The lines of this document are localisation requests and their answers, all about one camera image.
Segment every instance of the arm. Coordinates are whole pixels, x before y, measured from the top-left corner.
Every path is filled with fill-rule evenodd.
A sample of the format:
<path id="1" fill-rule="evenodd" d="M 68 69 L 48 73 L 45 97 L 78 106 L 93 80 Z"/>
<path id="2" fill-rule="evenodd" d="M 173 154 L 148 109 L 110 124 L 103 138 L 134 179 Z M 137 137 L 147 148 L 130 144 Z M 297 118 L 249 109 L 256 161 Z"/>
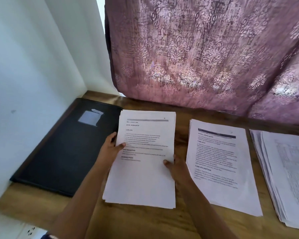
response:
<path id="1" fill-rule="evenodd" d="M 190 177 L 185 160 L 174 155 L 174 164 L 164 160 L 164 165 L 171 172 L 171 176 L 185 201 L 200 237 L 206 239 L 237 239 L 195 185 Z"/>
<path id="2" fill-rule="evenodd" d="M 111 142 L 115 136 L 116 132 L 106 138 L 94 166 L 47 234 L 59 239 L 83 239 L 85 237 L 102 181 L 117 153 L 125 147 L 125 143 L 115 146 L 115 143 Z"/>

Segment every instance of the hand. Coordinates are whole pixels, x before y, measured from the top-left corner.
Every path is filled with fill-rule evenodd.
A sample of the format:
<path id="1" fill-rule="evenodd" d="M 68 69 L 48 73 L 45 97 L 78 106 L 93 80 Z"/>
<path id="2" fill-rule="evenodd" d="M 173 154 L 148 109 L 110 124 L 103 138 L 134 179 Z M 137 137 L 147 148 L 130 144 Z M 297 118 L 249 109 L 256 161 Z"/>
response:
<path id="1" fill-rule="evenodd" d="M 126 143 L 121 143 L 120 145 L 115 146 L 115 141 L 111 142 L 116 134 L 116 132 L 113 132 L 112 134 L 108 135 L 95 162 L 96 167 L 99 169 L 104 169 L 106 172 L 112 166 L 118 152 L 126 145 Z"/>
<path id="2" fill-rule="evenodd" d="M 171 172 L 171 176 L 175 180 L 177 186 L 187 185 L 188 183 L 193 182 L 185 159 L 181 159 L 174 154 L 174 164 L 167 160 L 164 160 L 163 163 Z"/>

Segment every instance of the wooden desk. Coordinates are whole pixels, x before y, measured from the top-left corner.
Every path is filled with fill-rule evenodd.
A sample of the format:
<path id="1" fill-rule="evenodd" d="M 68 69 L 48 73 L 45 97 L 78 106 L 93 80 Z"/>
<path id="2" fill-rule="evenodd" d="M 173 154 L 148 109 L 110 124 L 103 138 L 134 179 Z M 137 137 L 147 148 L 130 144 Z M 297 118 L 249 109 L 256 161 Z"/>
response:
<path id="1" fill-rule="evenodd" d="M 115 104 L 129 110 L 175 111 L 175 153 L 185 157 L 189 120 L 299 135 L 299 127 L 280 125 L 219 112 L 181 108 L 88 91 L 83 98 Z M 251 163 L 263 217 L 254 217 L 214 205 L 217 213 L 240 238 L 299 238 L 299 230 L 284 226 L 277 218 L 254 146 L 247 134 Z M 0 198 L 0 212 L 43 229 L 53 221 L 70 198 L 12 183 Z M 99 199 L 87 233 L 88 238 L 199 238 L 183 199 L 176 191 L 176 209 L 108 204 Z"/>

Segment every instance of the damask pattern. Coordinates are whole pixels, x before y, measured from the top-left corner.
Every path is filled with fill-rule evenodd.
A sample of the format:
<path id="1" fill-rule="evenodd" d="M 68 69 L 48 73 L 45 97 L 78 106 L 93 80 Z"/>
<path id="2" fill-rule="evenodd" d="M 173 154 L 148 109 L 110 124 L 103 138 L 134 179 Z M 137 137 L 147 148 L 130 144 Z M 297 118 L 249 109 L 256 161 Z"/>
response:
<path id="1" fill-rule="evenodd" d="M 299 0 L 105 0 L 105 8 L 124 95 L 299 124 Z"/>

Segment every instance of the power socket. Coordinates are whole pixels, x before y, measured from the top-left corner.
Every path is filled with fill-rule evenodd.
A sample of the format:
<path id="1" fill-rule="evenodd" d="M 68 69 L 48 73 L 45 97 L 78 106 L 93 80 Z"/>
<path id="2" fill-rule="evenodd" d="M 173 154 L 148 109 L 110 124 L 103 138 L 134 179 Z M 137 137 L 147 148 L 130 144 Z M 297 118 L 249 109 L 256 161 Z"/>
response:
<path id="1" fill-rule="evenodd" d="M 34 238 L 37 228 L 35 226 L 24 224 L 23 229 L 16 239 L 32 239 Z"/>

